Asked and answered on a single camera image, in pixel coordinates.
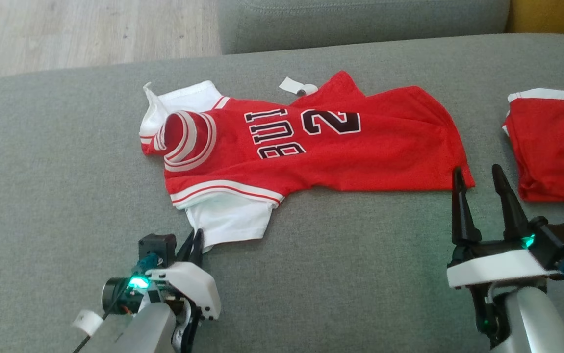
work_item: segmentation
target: white tag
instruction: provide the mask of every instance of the white tag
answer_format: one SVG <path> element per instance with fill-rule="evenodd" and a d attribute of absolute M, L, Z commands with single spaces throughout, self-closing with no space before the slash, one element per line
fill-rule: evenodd
<path fill-rule="evenodd" d="M 299 83 L 288 77 L 280 83 L 279 87 L 297 96 L 309 96 L 318 90 L 315 85 L 311 85 L 310 83 L 304 85 L 304 83 Z"/>
<path fill-rule="evenodd" d="M 98 314 L 84 309 L 79 312 L 72 325 L 84 331 L 87 335 L 92 336 L 101 324 L 103 324 L 103 319 Z"/>

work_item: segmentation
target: couch cushion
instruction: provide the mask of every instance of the couch cushion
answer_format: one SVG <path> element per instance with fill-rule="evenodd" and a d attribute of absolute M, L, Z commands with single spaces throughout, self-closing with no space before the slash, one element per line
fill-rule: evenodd
<path fill-rule="evenodd" d="M 0 352 L 71 351 L 82 308 L 128 274 L 149 233 L 188 235 L 158 158 L 137 136 L 156 92 L 210 79 L 237 98 L 290 102 L 285 76 L 316 85 L 347 70 L 374 94 L 419 85 L 452 114 L 477 187 L 468 192 L 485 239 L 502 237 L 492 163 L 515 186 L 500 129 L 507 95 L 564 89 L 564 36 L 499 34 L 134 63 L 0 80 Z M 450 290 L 449 192 L 292 194 L 262 241 L 204 255 L 221 317 L 195 349 L 217 352 L 483 352 L 466 291 Z M 529 203 L 564 221 L 564 204 Z M 564 319 L 564 282 L 549 294 Z M 110 317 L 83 352 L 105 350 L 127 325 Z"/>
<path fill-rule="evenodd" d="M 223 0 L 224 54 L 502 33 L 509 0 Z"/>

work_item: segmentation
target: couch backrest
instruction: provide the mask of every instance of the couch backrest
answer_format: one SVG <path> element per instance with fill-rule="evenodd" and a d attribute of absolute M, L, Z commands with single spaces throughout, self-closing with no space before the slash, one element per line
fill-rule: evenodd
<path fill-rule="evenodd" d="M 224 54 L 502 33 L 509 0 L 222 0 Z"/>

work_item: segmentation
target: white sleeve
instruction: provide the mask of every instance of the white sleeve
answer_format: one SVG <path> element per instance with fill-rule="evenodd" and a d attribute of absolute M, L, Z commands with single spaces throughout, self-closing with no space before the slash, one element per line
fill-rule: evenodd
<path fill-rule="evenodd" d="M 217 87 L 210 81 L 203 81 L 183 89 L 161 94 L 160 96 L 157 96 L 149 89 L 150 84 L 148 82 L 143 86 L 145 96 L 147 96 L 149 101 L 149 108 L 140 125 L 139 135 L 141 140 L 148 140 L 154 136 L 170 114 L 178 110 L 206 112 L 214 108 L 222 98 Z"/>

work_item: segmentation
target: white striped trim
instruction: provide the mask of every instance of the white striped trim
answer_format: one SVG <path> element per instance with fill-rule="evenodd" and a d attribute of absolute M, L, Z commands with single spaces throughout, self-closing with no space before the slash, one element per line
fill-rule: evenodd
<path fill-rule="evenodd" d="M 197 127 L 192 116 L 188 112 L 175 112 L 174 114 L 181 119 L 181 140 L 174 150 L 165 155 L 165 164 L 181 161 L 195 148 L 195 143 L 197 143 Z"/>
<path fill-rule="evenodd" d="M 166 121 L 163 123 L 162 127 L 160 127 L 160 134 L 156 134 L 158 136 L 158 143 L 162 150 L 166 150 L 165 144 L 165 130 L 166 130 Z"/>
<path fill-rule="evenodd" d="M 226 106 L 226 103 L 228 103 L 228 101 L 230 100 L 229 97 L 221 97 L 221 99 L 219 100 L 219 103 L 217 103 L 212 109 L 221 109 L 222 107 Z"/>
<path fill-rule="evenodd" d="M 159 151 L 160 150 L 160 146 L 158 143 L 158 134 L 154 135 L 154 150 Z"/>
<path fill-rule="evenodd" d="M 511 93 L 507 97 L 509 102 L 518 98 L 560 99 L 564 101 L 564 90 L 556 89 L 531 89 L 524 92 Z"/>
<path fill-rule="evenodd" d="M 212 192 L 228 192 L 248 199 L 267 201 L 272 203 L 274 207 L 280 205 L 282 200 L 284 200 L 282 194 L 265 188 L 252 187 L 230 180 L 211 180 L 193 185 L 176 194 L 171 194 L 171 201 L 179 209 L 187 208 L 201 202 L 201 198 L 204 195 Z"/>
<path fill-rule="evenodd" d="M 206 145 L 204 149 L 197 156 L 188 159 L 186 161 L 182 161 L 181 159 L 184 159 L 186 155 L 190 153 L 190 151 L 193 148 L 190 148 L 190 151 L 188 151 L 187 153 L 180 152 L 178 154 L 180 158 L 178 158 L 178 156 L 175 156 L 174 158 L 171 159 L 165 158 L 166 170 L 170 172 L 184 172 L 185 170 L 191 170 L 204 163 L 204 161 L 206 161 L 206 159 L 208 159 L 208 157 L 212 153 L 214 145 L 217 142 L 217 125 L 215 125 L 214 120 L 210 115 L 208 114 L 197 114 L 197 115 L 199 115 L 205 121 L 208 127 L 208 141 L 206 141 Z M 197 134 L 195 129 L 190 130 L 188 133 L 193 135 Z"/>

